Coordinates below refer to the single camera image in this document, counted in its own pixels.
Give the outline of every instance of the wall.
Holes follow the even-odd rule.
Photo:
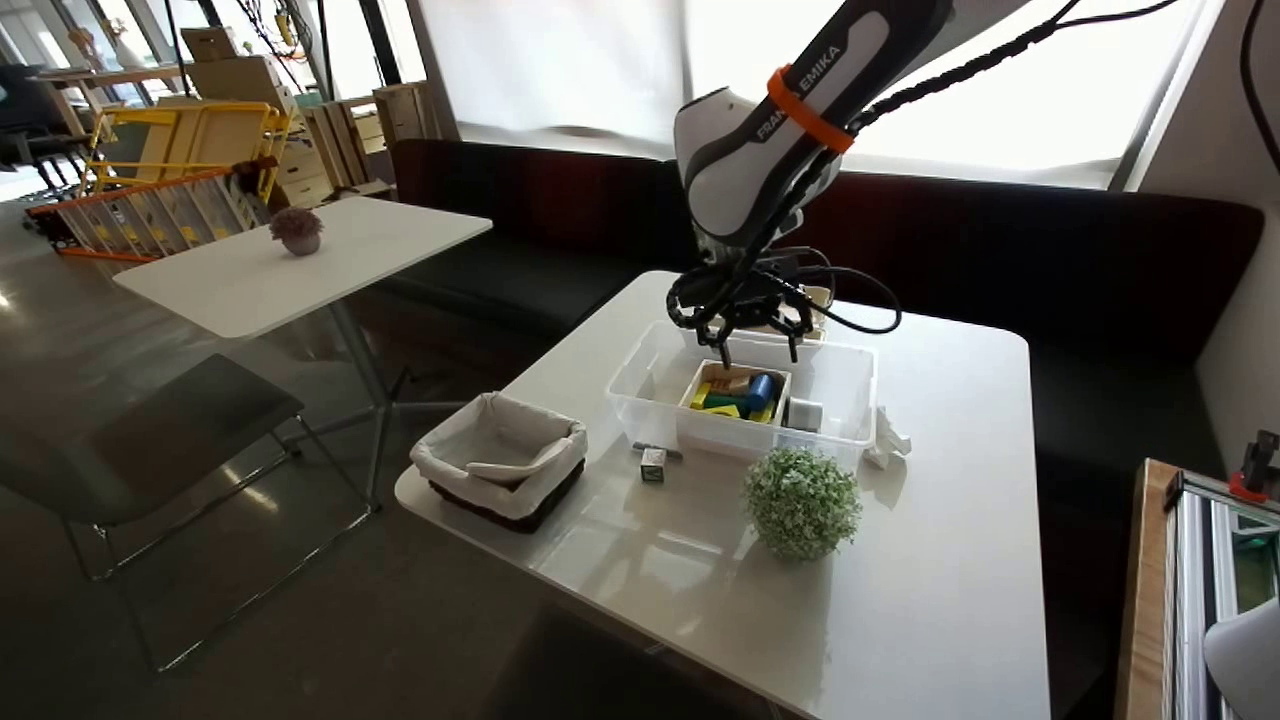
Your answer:
[[[1257,429],[1280,434],[1280,178],[1266,158],[1240,88],[1240,35],[1253,0],[1227,0],[1215,17],[1183,100],[1164,118],[1140,194],[1215,198],[1270,209],[1266,243],[1227,311],[1199,354],[1199,390],[1224,465],[1240,465]],[[1280,133],[1280,0],[1257,30],[1257,88]]]

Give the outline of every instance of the small potted plant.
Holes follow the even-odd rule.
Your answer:
[[[775,448],[750,477],[750,514],[772,555],[811,564],[856,530],[856,477],[835,459]]]
[[[273,237],[291,252],[291,255],[313,255],[320,247],[320,217],[308,209],[286,209],[273,217]]]

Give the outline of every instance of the table leg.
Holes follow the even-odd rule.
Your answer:
[[[357,364],[357,376],[362,376],[368,406],[374,406],[368,407],[374,452],[368,452],[368,468],[366,468],[366,487],[368,487],[368,501],[381,507],[385,501],[377,494],[377,477],[385,465],[394,412],[455,412],[461,402],[395,402],[395,398],[387,398],[385,376],[377,372],[374,349],[368,349],[362,323],[354,322],[348,306],[327,306],[327,318],[334,318],[338,334],[345,337],[354,364]]]
[[[327,306],[327,318],[334,318],[338,334],[345,337],[354,364],[357,364],[357,376],[374,402],[374,452],[368,452],[368,468],[366,468],[366,494],[381,507],[377,474],[385,465],[394,398],[374,364],[374,354],[368,354],[348,306]]]

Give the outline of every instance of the robotic arm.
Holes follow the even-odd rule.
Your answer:
[[[808,306],[769,243],[802,230],[802,209],[842,174],[852,123],[947,25],[953,0],[850,0],[815,42],[769,81],[751,109],[729,88],[675,118],[675,165],[706,268],[674,285],[670,318],[699,343],[772,323],[793,349]]]

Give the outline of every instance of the white tabletop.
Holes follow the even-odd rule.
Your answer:
[[[784,567],[758,550],[739,465],[685,455],[640,483],[613,422],[605,386],[670,285],[640,278],[507,386],[589,426],[589,468],[545,530],[461,514],[412,465],[395,501],[808,715],[1049,715],[1028,343],[929,318],[882,339],[828,328],[882,356],[882,406],[918,448],[859,477],[852,543]]]
[[[202,243],[116,278],[136,297],[226,339],[264,337],[385,278],[395,278],[461,242],[494,230],[418,204],[345,198],[315,209],[326,233],[315,255],[288,255],[269,230]]]

